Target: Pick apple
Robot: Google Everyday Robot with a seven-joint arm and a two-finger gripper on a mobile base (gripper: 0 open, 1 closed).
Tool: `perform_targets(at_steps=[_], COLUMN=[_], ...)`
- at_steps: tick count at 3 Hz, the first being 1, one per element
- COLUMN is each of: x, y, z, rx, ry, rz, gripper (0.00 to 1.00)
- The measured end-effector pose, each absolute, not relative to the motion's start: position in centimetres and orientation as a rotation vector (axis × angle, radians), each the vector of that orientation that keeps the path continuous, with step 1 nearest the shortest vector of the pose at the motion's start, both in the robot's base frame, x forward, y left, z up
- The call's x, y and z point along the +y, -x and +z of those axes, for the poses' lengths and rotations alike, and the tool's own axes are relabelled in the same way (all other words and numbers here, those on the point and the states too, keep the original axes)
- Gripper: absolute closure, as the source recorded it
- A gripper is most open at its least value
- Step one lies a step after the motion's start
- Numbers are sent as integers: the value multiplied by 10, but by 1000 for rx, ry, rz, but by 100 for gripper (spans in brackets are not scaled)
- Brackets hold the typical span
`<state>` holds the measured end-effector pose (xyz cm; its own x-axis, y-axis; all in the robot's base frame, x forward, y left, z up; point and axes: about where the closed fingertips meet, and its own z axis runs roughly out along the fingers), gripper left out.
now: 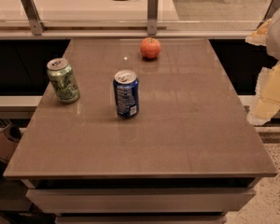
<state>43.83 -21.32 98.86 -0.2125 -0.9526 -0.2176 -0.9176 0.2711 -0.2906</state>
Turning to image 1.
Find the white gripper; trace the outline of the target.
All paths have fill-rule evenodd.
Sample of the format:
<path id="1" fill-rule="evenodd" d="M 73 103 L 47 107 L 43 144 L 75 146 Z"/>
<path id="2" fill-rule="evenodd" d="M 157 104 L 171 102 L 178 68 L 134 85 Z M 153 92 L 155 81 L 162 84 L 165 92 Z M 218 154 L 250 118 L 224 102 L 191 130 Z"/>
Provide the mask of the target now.
<path id="1" fill-rule="evenodd" d="M 265 46 L 267 53 L 280 60 L 280 8 L 272 19 L 266 20 L 256 31 L 245 38 L 254 46 Z M 262 67 L 252 98 L 247 120 L 260 126 L 270 121 L 280 110 L 280 61 L 273 68 Z"/>

